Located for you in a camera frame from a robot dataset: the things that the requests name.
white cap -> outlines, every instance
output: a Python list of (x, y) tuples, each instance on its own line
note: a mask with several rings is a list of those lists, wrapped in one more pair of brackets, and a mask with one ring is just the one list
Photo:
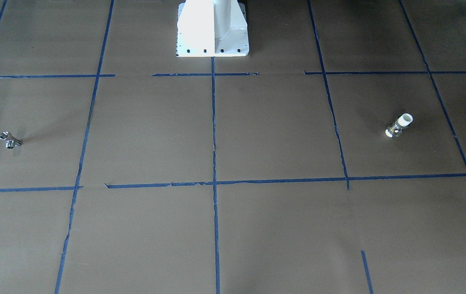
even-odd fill
[(407, 127), (410, 123), (413, 122), (413, 116), (410, 114), (403, 114), (401, 117), (398, 117), (398, 125), (402, 127)]

metal object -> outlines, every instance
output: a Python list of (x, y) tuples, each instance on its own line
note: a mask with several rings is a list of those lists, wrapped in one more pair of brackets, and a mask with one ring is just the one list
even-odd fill
[(386, 135), (390, 138), (402, 134), (403, 129), (407, 128), (413, 122), (413, 116), (410, 114), (403, 114), (401, 117), (389, 125), (386, 129)]
[(179, 5), (177, 56), (246, 56), (246, 6), (237, 0), (186, 0)]
[(8, 149), (13, 149), (16, 146), (21, 145), (21, 141), (17, 140), (14, 136), (10, 134), (10, 132), (2, 132), (0, 135), (1, 140), (5, 140), (6, 147)]

white bracket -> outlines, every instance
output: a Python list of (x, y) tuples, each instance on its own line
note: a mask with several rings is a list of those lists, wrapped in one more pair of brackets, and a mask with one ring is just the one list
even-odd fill
[(179, 5), (179, 57), (246, 56), (246, 6), (237, 0), (186, 0)]

floor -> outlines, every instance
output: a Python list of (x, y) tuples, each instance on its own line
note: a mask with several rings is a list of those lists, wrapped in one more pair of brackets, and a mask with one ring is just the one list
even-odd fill
[(466, 294), (466, 0), (179, 2), (0, 0), (0, 293)]

plumbing fitting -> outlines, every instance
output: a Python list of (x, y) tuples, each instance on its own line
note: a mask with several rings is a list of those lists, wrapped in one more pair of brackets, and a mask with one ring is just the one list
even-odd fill
[(394, 136), (399, 136), (402, 133), (402, 130), (407, 128), (410, 123), (413, 122), (413, 116), (410, 114), (403, 114), (401, 117), (389, 125), (386, 129), (386, 135), (390, 138)]
[(1, 140), (5, 140), (6, 147), (8, 149), (13, 149), (16, 146), (21, 145), (21, 141), (17, 140), (14, 136), (10, 134), (10, 132), (2, 132), (0, 136)]

